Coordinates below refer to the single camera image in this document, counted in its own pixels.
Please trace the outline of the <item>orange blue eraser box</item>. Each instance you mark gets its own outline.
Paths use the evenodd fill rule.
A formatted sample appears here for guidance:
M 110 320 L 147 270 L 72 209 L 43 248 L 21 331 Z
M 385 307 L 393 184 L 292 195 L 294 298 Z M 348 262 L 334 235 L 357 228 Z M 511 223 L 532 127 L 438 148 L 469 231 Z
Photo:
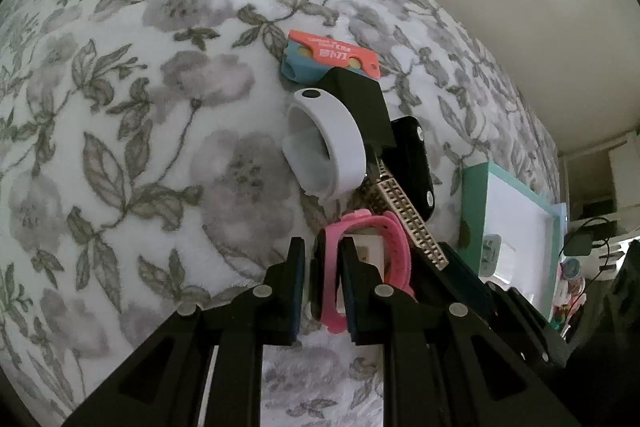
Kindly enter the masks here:
M 353 44 L 291 30 L 283 51 L 280 71 L 299 84 L 313 84 L 332 68 L 348 69 L 372 79 L 381 77 L 378 54 Z

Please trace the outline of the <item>white charger plug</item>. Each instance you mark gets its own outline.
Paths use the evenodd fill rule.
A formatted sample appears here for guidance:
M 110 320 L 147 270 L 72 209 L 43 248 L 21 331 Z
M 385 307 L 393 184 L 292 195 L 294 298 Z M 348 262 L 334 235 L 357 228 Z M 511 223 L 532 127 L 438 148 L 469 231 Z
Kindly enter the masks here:
M 510 281 L 518 264 L 516 249 L 499 234 L 484 236 L 480 251 L 480 276 Z

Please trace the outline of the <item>grey floral blanket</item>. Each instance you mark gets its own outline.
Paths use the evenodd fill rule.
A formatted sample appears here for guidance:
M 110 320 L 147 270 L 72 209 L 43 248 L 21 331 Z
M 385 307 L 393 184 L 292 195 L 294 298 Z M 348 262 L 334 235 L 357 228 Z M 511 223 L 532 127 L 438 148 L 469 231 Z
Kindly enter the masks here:
M 180 303 L 228 303 L 358 207 L 305 195 L 282 155 L 292 30 L 378 54 L 390 116 L 423 128 L 441 241 L 465 167 L 559 200 L 551 135 L 434 0 L 3 0 L 1 367 L 38 424 Z

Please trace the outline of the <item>black toy car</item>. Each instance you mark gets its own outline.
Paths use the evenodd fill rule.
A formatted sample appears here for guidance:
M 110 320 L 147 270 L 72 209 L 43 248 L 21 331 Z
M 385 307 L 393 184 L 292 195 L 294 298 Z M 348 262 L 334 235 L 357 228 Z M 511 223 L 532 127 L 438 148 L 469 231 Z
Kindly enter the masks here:
M 392 130 L 396 148 L 390 171 L 421 218 L 428 221 L 435 211 L 435 192 L 423 129 L 416 117 L 402 116 L 392 121 Z

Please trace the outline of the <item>black key with silver blade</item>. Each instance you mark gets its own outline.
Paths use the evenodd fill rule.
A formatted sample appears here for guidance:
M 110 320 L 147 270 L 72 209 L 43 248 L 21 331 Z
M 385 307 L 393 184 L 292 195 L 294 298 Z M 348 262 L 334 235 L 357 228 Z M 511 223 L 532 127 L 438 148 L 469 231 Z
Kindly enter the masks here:
M 319 80 L 318 87 L 347 107 L 360 130 L 367 157 L 367 174 L 358 188 L 363 202 L 376 213 L 395 213 L 410 245 L 422 251 L 437 269 L 445 269 L 448 259 L 427 230 L 427 221 L 421 218 L 390 171 L 396 148 L 393 118 L 378 82 L 348 69 L 332 68 Z

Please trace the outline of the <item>pink smart watch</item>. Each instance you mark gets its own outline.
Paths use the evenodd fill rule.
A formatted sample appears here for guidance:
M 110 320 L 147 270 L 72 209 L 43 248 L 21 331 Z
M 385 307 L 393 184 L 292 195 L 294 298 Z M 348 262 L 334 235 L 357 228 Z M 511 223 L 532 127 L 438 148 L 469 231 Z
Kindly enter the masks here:
M 337 253 L 341 239 L 352 239 L 358 259 L 378 269 L 382 281 L 413 294 L 410 248 L 404 228 L 390 211 L 375 215 L 358 209 L 327 225 L 318 234 L 310 262 L 311 315 L 332 334 L 347 329 Z

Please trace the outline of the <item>teal white tray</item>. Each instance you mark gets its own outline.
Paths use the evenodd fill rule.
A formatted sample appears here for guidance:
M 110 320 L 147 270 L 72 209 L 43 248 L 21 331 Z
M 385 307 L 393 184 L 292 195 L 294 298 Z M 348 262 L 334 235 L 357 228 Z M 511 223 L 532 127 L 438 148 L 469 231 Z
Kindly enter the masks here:
M 552 314 L 560 250 L 567 231 L 564 202 L 551 205 L 493 162 L 463 171 L 458 253 L 484 282 L 515 287 L 545 319 Z M 516 249 L 510 281 L 480 276 L 480 251 L 488 234 Z

